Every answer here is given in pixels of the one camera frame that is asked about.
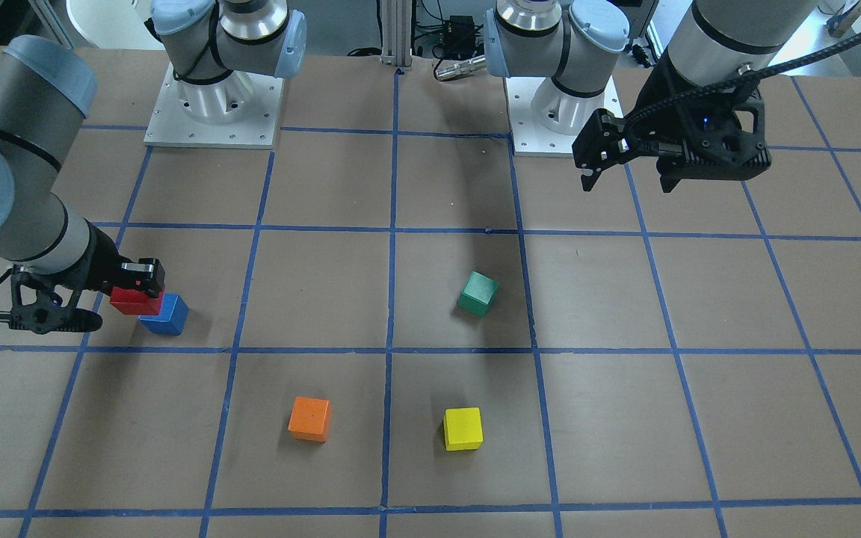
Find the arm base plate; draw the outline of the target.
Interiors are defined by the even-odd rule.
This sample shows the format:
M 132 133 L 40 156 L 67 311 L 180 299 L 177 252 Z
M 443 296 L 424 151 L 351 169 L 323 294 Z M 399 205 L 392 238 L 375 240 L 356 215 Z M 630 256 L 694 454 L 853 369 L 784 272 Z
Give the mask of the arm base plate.
M 171 149 L 272 150 L 285 85 L 282 78 L 240 71 L 195 85 L 167 68 L 143 141 Z
M 613 78 L 590 98 L 565 94 L 548 76 L 515 76 L 504 85 L 513 150 L 520 156 L 570 158 L 592 112 L 605 108 L 623 115 Z

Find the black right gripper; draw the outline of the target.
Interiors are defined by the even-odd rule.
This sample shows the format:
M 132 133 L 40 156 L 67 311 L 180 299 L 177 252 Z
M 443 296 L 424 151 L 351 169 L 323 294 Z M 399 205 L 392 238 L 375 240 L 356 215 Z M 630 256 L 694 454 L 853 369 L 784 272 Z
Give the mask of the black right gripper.
M 165 269 L 160 259 L 139 258 L 130 262 L 101 229 L 89 224 L 88 231 L 84 254 L 64 271 L 65 289 L 96 291 L 107 296 L 111 296 L 113 288 L 139 291 L 148 297 L 163 294 Z

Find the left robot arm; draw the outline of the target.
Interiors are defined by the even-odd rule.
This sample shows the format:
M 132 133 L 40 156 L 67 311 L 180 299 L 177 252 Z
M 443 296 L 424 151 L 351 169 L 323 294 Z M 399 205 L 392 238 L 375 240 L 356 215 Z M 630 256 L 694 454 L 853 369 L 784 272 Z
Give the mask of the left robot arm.
M 570 126 L 584 191 L 608 168 L 641 156 L 656 158 L 665 193 L 685 179 L 745 182 L 768 171 L 758 82 L 706 96 L 685 92 L 762 74 L 814 7 L 813 1 L 691 2 L 632 110 L 619 117 L 597 105 L 580 113 L 583 125 Z M 558 102 L 595 102 L 631 38 L 631 21 L 608 1 L 498 1 L 483 25 L 489 73 L 544 78 L 539 109 L 555 129 Z

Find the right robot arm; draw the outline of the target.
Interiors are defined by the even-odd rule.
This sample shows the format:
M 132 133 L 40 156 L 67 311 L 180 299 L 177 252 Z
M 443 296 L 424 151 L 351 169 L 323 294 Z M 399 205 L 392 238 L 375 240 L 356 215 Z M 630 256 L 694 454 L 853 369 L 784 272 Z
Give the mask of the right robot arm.
M 163 43 L 182 91 L 235 88 L 253 72 L 293 78 L 307 42 L 303 13 L 284 1 L 154 1 L 146 30 Z M 52 193 L 98 90 L 72 50 L 17 35 L 0 55 L 0 258 L 17 279 L 51 290 L 157 297 L 164 270 L 131 260 Z

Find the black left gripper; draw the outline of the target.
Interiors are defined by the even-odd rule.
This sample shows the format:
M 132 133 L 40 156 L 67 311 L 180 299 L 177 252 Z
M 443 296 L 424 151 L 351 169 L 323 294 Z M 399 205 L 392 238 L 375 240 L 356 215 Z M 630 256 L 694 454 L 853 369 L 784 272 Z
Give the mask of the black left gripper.
M 581 187 L 590 193 L 608 168 L 637 157 L 636 143 L 659 144 L 656 170 L 662 193 L 683 179 L 747 181 L 765 173 L 772 157 L 765 140 L 765 103 L 756 81 L 677 102 L 632 123 L 607 108 L 591 113 L 572 143 Z

